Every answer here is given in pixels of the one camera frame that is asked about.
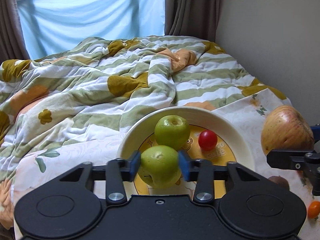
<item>screw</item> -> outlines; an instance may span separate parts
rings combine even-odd
[[[164,200],[159,199],[159,200],[156,201],[156,204],[162,205],[162,204],[164,204]]]
[[[196,198],[201,201],[207,201],[212,199],[212,195],[207,192],[201,192],[196,195]]]
[[[124,195],[120,192],[114,192],[114,193],[110,193],[108,195],[108,198],[112,201],[119,201],[124,198]]]

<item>light blue curtain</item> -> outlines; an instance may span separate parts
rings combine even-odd
[[[72,49],[89,36],[164,35],[164,0],[20,0],[18,10],[31,59]]]

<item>tomato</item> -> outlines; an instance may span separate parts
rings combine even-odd
[[[211,151],[213,150],[218,142],[217,135],[210,130],[204,130],[200,133],[198,138],[198,143],[201,149],[204,151]]]
[[[308,207],[308,218],[316,218],[320,214],[320,202],[313,201]]]

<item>gray wall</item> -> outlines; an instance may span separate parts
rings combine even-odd
[[[320,0],[220,0],[216,42],[320,122]]]

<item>striped blanket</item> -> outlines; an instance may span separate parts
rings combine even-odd
[[[224,106],[270,88],[214,42],[150,36],[87,38],[74,49],[0,67],[0,222],[13,225],[12,192],[19,161],[46,159],[57,148],[127,132],[169,106]],[[270,88],[281,100],[286,97]],[[263,114],[263,107],[258,109]]]

